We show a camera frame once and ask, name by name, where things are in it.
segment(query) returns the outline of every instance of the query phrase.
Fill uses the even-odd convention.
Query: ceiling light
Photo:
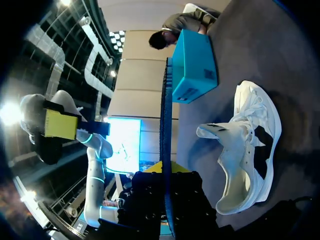
[[[27,191],[23,197],[20,198],[21,202],[35,199],[37,193],[35,191]]]
[[[0,109],[0,118],[4,125],[10,126],[23,119],[18,104],[8,102]]]
[[[64,6],[68,7],[68,6],[70,5],[70,3],[71,3],[71,0],[61,0],[61,3],[62,3]]]
[[[110,75],[111,75],[111,77],[115,77],[116,76],[116,72],[115,71],[111,71]]]

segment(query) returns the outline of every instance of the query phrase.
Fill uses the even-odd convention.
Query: display screen
[[[106,139],[113,155],[106,160],[106,170],[116,174],[139,171],[141,120],[111,117],[107,122],[110,134]]]

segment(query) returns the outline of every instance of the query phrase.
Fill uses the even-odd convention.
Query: gray table surface
[[[302,30],[272,0],[233,0],[208,35],[219,85],[180,105],[177,163],[199,172],[212,207],[225,187],[226,177],[217,163],[222,146],[216,140],[198,138],[198,125],[228,122],[236,86],[244,79],[267,91],[282,122],[267,201],[238,214],[218,214],[220,226],[239,229],[280,200],[312,195],[319,184],[320,62]]]

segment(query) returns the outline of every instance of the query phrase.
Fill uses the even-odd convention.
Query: white sneaker
[[[216,211],[239,213],[267,199],[273,181],[273,155],[281,135],[280,117],[266,92],[250,81],[237,86],[229,123],[201,124],[201,138],[217,139],[224,149],[218,159],[226,183]]]

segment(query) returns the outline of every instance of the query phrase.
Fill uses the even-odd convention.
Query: yellow object
[[[78,118],[60,114],[58,111],[47,110],[45,115],[45,137],[76,139]]]
[[[172,173],[175,174],[177,172],[181,173],[190,173],[190,171],[183,166],[180,166],[179,164],[175,163],[174,161],[171,161],[171,169]],[[144,173],[162,173],[162,161],[158,162],[157,164],[149,167],[147,170],[143,171]]]

